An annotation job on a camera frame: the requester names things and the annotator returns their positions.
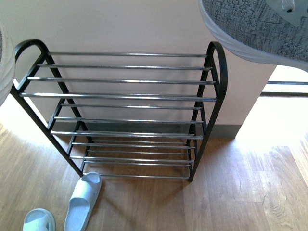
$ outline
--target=wooden floor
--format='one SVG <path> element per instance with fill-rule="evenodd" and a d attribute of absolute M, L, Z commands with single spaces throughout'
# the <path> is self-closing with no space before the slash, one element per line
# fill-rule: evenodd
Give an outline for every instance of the wooden floor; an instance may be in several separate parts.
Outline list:
<path fill-rule="evenodd" d="M 88 231 L 307 231 L 308 99 L 258 99 L 234 140 L 210 139 L 192 183 L 104 179 Z M 0 231 L 51 211 L 78 180 L 14 100 L 0 107 Z"/>

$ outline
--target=white wall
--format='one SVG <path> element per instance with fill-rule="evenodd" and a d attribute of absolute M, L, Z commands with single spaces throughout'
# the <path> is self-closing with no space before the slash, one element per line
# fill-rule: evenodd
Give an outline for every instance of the white wall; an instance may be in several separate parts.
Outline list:
<path fill-rule="evenodd" d="M 203 53 L 215 40 L 197 0 L 2 0 L 0 20 L 15 45 L 36 38 L 51 51 Z M 226 55 L 229 87 L 217 124 L 241 125 L 275 66 Z"/>

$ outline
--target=metal shoe rack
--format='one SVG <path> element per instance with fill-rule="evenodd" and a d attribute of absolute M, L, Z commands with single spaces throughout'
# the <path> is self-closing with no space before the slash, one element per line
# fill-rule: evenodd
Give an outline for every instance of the metal shoe rack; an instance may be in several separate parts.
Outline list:
<path fill-rule="evenodd" d="M 82 52 L 49 52 L 46 45 L 40 40 L 27 40 L 15 48 L 16 61 L 27 48 L 39 48 L 40 55 L 29 69 L 25 77 L 12 87 L 11 94 L 30 115 L 46 137 L 57 148 L 70 166 L 80 176 L 95 170 L 104 177 L 145 177 L 145 178 L 172 178 L 192 181 L 201 156 L 205 151 L 214 123 L 220 111 L 227 90 L 227 65 L 223 48 L 217 42 L 211 42 L 207 54 L 152 54 L 152 53 L 82 53 Z M 216 69 L 214 52 L 218 57 L 219 69 Z M 127 57 L 134 60 L 142 59 L 203 59 L 203 66 L 169 66 L 169 65 L 99 65 L 58 63 L 53 57 L 74 57 L 82 60 L 85 56 L 105 58 Z M 51 71 L 50 77 L 39 77 L 38 71 L 47 68 Z M 178 77 L 164 79 L 123 78 L 68 78 L 63 73 L 67 69 L 113 70 L 120 69 L 129 73 L 130 70 L 150 70 L 151 72 L 192 71 L 198 73 L 198 79 L 189 80 Z M 58 92 L 29 92 L 33 83 L 55 83 L 60 88 Z M 118 88 L 102 92 L 76 92 L 71 85 L 104 85 L 113 84 Z M 137 84 L 138 89 L 148 87 L 151 92 L 130 92 L 129 84 Z M 173 94 L 170 91 L 156 93 L 155 89 L 161 86 L 195 87 L 193 95 Z M 207 88 L 214 93 L 206 97 Z M 28 104 L 26 97 L 55 99 L 57 104 L 51 119 L 46 123 L 35 113 L 35 109 Z M 212 104 L 211 112 L 206 111 L 205 104 Z M 61 116 L 66 108 L 74 116 Z M 108 112 L 109 118 L 88 118 L 84 110 L 101 110 Z M 115 115 L 121 110 L 124 118 Z M 145 116 L 145 118 L 130 118 L 131 111 Z M 190 112 L 188 120 L 169 119 L 174 113 Z M 165 115 L 164 119 L 153 118 L 156 115 Z M 62 124 L 69 124 L 71 129 L 63 129 Z M 59 142 L 59 137 L 67 140 L 67 145 Z"/>

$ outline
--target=sunlight on floor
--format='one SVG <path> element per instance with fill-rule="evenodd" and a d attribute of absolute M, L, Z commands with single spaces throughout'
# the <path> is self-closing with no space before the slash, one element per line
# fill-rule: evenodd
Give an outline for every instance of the sunlight on floor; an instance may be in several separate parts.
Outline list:
<path fill-rule="evenodd" d="M 307 98 L 259 97 L 236 139 L 249 145 L 289 146 L 308 128 Z"/>

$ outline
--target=black metal frame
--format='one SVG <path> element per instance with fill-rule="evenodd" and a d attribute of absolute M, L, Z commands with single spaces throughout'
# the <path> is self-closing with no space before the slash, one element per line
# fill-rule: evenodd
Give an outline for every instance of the black metal frame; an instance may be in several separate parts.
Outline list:
<path fill-rule="evenodd" d="M 147 178 L 173 178 L 173 179 L 186 179 L 188 181 L 192 181 L 197 167 L 200 163 L 200 159 L 202 154 L 205 150 L 206 144 L 210 137 L 211 131 L 213 129 L 214 123 L 217 119 L 219 114 L 220 108 L 224 101 L 227 84 L 228 84 L 228 73 L 227 73 L 227 64 L 226 58 L 223 51 L 222 46 L 218 42 L 211 42 L 208 46 L 207 54 L 140 54 L 140 53 L 64 53 L 64 52 L 49 52 L 46 45 L 37 39 L 34 40 L 27 40 L 15 48 L 15 57 L 16 61 L 18 60 L 21 53 L 26 50 L 28 47 L 36 46 L 39 48 L 41 54 L 39 55 L 38 59 L 34 62 L 30 70 L 24 76 L 24 78 L 20 81 L 18 86 L 13 86 L 11 89 L 12 96 L 19 102 L 19 104 L 24 108 L 24 110 L 30 115 L 33 121 L 37 124 L 37 126 L 43 131 L 46 137 L 52 142 L 52 144 L 57 148 L 60 154 L 65 158 L 65 160 L 69 163 L 69 165 L 76 171 L 76 173 L 82 176 L 84 173 L 84 167 L 87 163 L 101 163 L 101 164 L 131 164 L 131 165 L 158 165 L 158 166 L 174 166 L 174 167 L 187 167 L 189 169 L 188 176 L 142 176 L 142 175 L 123 175 L 118 174 L 117 176 L 121 177 L 147 177 Z M 218 77 L 218 72 L 216 70 L 215 62 L 213 54 L 214 52 L 218 54 L 219 60 L 219 70 L 220 70 L 220 77 Z M 204 66 L 203 67 L 168 67 L 168 66 L 90 66 L 90 65 L 61 65 L 55 64 L 51 55 L 103 55 L 103 56 L 155 56 L 155 57 L 198 57 L 198 58 L 205 58 Z M 35 77 L 35 74 L 40 68 L 50 68 L 53 74 L 53 78 L 38 78 Z M 175 80 L 175 81 L 157 81 L 157 80 L 139 80 L 140 83 L 161 83 L 161 84 L 198 84 L 198 92 L 196 96 L 181 96 L 181 95 L 157 95 L 157 94 L 120 94 L 120 95 L 107 95 L 107 94 L 91 94 L 91 93 L 71 93 L 65 82 L 66 81 L 76 81 L 76 82 L 96 82 L 100 81 L 97 79 L 63 79 L 58 68 L 116 68 L 116 69 L 168 69 L 168 70 L 198 70 L 201 71 L 201 79 L 200 81 L 185 81 L 185 80 Z M 212 80 L 208 81 L 208 74 L 211 72 Z M 56 81 L 62 91 L 62 94 L 56 93 L 25 93 L 27 86 L 30 84 L 31 81 Z M 116 80 L 105 80 L 105 82 L 115 82 Z M 127 82 L 127 80 L 117 80 L 118 82 Z M 205 85 L 213 85 L 216 93 L 215 98 L 205 98 L 203 97 L 205 91 Z M 54 110 L 54 113 L 48 123 L 47 126 L 41 121 L 41 119 L 36 115 L 33 109 L 29 106 L 26 102 L 24 97 L 51 97 L 59 99 L 59 102 Z M 87 127 L 86 122 L 97 122 L 97 123 L 105 123 L 109 122 L 106 120 L 87 120 L 82 118 L 78 107 L 82 107 L 85 105 L 76 104 L 74 102 L 74 98 L 98 98 L 98 99 L 139 99 L 139 100 L 163 100 L 163 101 L 193 101 L 194 107 L 166 107 L 165 109 L 183 109 L 183 110 L 193 110 L 192 119 L 191 121 L 147 121 L 147 120 L 140 120 L 140 121 L 132 121 L 132 120 L 112 120 L 116 123 L 188 123 L 190 124 L 189 132 L 186 135 L 183 134 L 169 134 L 169 133 L 129 133 L 129 132 L 105 132 L 105 131 L 90 131 Z M 205 117 L 205 107 L 204 102 L 215 102 L 214 109 L 212 111 L 211 117 L 209 122 L 206 122 Z M 60 117 L 59 113 L 63 107 L 70 107 L 75 115 L 73 118 L 69 117 Z M 201 121 L 197 121 L 198 113 L 200 112 Z M 73 132 L 56 132 L 53 131 L 53 126 L 55 125 L 56 121 L 58 120 L 73 120 L 76 121 L 76 126 Z M 203 136 L 197 136 L 196 133 L 196 124 L 201 123 L 203 126 Z M 67 150 L 65 150 L 61 144 L 56 140 L 54 137 L 55 135 L 69 135 L 71 136 L 69 146 Z M 86 143 L 76 142 L 77 136 L 84 136 L 87 138 Z M 137 159 L 137 158 L 109 158 L 109 157 L 91 157 L 88 156 L 89 152 L 93 152 L 91 147 L 95 146 L 111 146 L 109 143 L 96 143 L 94 138 L 96 137 L 155 137 L 155 138 L 172 138 L 172 139 L 186 139 L 184 142 L 183 147 L 175 147 L 170 146 L 171 142 L 160 142 L 159 145 L 154 146 L 147 146 L 147 147 L 155 147 L 155 148 L 179 148 L 179 149 L 187 149 L 187 153 L 183 155 L 187 155 L 188 160 L 164 160 L 164 159 Z M 202 140 L 200 148 L 198 148 L 197 140 Z M 125 144 L 118 144 L 118 146 L 123 147 L 144 147 L 144 144 L 150 143 L 147 141 L 131 141 L 130 145 Z M 86 147 L 84 156 L 70 156 L 73 146 L 76 145 L 84 145 Z M 159 154 L 178 154 L 178 153 L 159 153 Z M 81 159 L 82 164 L 78 167 L 75 163 L 75 159 Z M 101 174 L 102 176 L 116 176 L 116 174 Z"/>

